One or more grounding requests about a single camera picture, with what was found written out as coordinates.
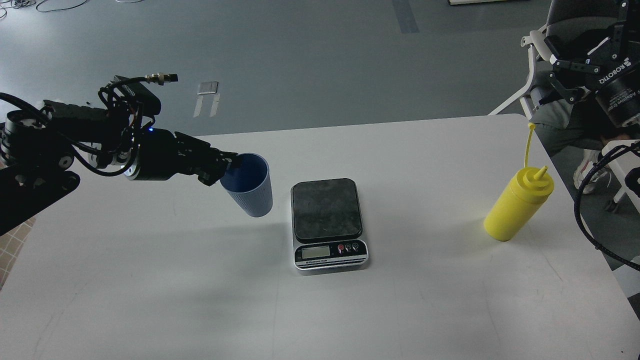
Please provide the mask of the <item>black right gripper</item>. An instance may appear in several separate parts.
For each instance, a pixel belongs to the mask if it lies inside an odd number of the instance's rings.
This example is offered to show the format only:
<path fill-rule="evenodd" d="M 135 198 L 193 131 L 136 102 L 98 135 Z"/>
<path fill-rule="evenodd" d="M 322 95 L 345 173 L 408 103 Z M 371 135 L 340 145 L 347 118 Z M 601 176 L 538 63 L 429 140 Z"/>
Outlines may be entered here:
<path fill-rule="evenodd" d="M 627 35 L 630 2 L 553 0 L 544 61 L 552 63 L 544 104 L 595 96 L 614 126 L 639 123 L 639 40 Z"/>

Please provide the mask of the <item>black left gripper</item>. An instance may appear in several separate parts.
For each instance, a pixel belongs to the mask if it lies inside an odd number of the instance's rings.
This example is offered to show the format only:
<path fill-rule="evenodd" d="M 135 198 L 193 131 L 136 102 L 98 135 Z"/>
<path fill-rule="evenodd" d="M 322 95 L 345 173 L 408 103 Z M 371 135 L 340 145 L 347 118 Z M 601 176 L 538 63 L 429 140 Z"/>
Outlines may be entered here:
<path fill-rule="evenodd" d="M 183 174 L 196 176 L 210 187 L 228 171 L 241 166 L 239 153 L 215 150 L 208 142 L 185 133 L 153 128 L 142 134 L 137 156 L 125 177 L 131 181 L 164 182 Z"/>

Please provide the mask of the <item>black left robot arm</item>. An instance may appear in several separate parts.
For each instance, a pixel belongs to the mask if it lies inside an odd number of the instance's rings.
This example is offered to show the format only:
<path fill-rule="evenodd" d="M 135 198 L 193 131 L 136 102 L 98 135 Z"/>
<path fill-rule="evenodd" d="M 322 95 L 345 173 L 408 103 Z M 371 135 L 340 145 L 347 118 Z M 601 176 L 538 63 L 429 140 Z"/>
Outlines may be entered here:
<path fill-rule="evenodd" d="M 212 186 L 242 166 L 235 152 L 181 132 L 157 128 L 162 103 L 146 84 L 176 82 L 175 73 L 114 76 L 98 90 L 103 107 L 44 100 L 37 108 L 1 94 L 13 105 L 1 124 L 1 233 L 18 228 L 78 188 L 78 161 L 102 177 L 164 182 L 195 175 Z"/>

